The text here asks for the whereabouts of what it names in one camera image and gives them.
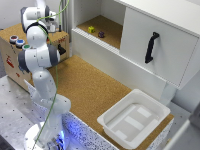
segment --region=door handle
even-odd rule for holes
[[[151,62],[153,60],[153,57],[151,57],[151,53],[153,50],[153,46],[154,46],[154,40],[157,39],[160,35],[156,32],[153,32],[153,36],[151,37],[150,41],[149,41],[149,45],[147,48],[147,53],[146,53],[146,57],[145,57],[145,63],[148,64],[149,62]]]

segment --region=cabinet door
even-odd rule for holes
[[[154,40],[153,60],[146,64],[145,56],[153,32],[160,37]],[[191,34],[127,8],[120,54],[179,86],[197,40]]]

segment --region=brown box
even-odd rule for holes
[[[17,35],[19,39],[25,40],[26,44],[28,44],[26,34],[23,32],[21,24],[17,24],[0,31],[0,51],[4,62],[5,71],[10,78],[12,78],[25,90],[28,90],[26,84],[24,83],[24,79],[27,81],[31,80],[31,73],[27,73],[19,67],[17,57],[22,49],[18,49],[15,45],[10,44],[9,39],[12,35]],[[54,33],[53,35],[49,34],[49,37],[55,47],[58,47],[58,44],[60,44],[67,51],[61,56],[61,61],[68,58],[69,35],[62,31]]]

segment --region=brown cork surface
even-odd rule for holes
[[[103,16],[98,16],[92,20],[89,20],[83,24],[78,25],[77,27],[88,32],[88,27],[90,26],[93,26],[95,28],[95,32],[90,34],[99,38],[98,33],[100,31],[103,31],[105,33],[105,37],[99,39],[120,49],[122,30],[123,30],[122,25],[113,22],[112,20],[109,20]]]
[[[55,80],[55,67],[49,70]],[[71,100],[70,111],[122,150],[105,134],[97,118],[131,92],[131,89],[75,55],[58,65],[58,77],[58,94]],[[167,116],[137,150],[145,150],[172,119],[173,115]]]
[[[0,31],[0,37],[2,37],[7,42],[10,41],[10,37],[12,35],[17,35],[19,37],[19,39],[25,40],[26,44],[28,43],[27,39],[26,39],[26,34],[22,30],[21,23],[16,24],[16,25],[14,25],[12,27],[9,27],[9,28],[6,28],[6,29]],[[58,39],[63,38],[64,36],[68,36],[68,34],[66,32],[64,32],[64,31],[56,32],[53,35],[49,34],[49,37],[50,37],[52,42],[55,42]]]

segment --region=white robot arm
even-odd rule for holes
[[[22,69],[32,73],[36,91],[31,98],[37,104],[47,108],[45,114],[47,121],[40,136],[39,133],[36,134],[32,141],[31,138],[28,138],[30,142],[25,146],[25,150],[28,150],[27,147],[33,146],[36,139],[38,139],[36,150],[54,150],[55,147],[61,150],[67,147],[64,142],[65,138],[61,136],[63,133],[62,114],[69,112],[71,102],[66,97],[56,94],[55,82],[46,69],[57,65],[60,61],[60,53],[57,48],[46,43],[48,32],[56,32],[56,16],[52,16],[56,13],[50,11],[44,0],[36,0],[36,6],[21,9],[22,28],[27,34],[27,41],[31,48],[21,51],[18,61]],[[49,15],[52,17],[38,21],[39,18]],[[54,100],[53,109],[47,118]],[[54,147],[49,146],[49,143],[55,143],[56,140],[62,141],[62,144],[50,144]]]

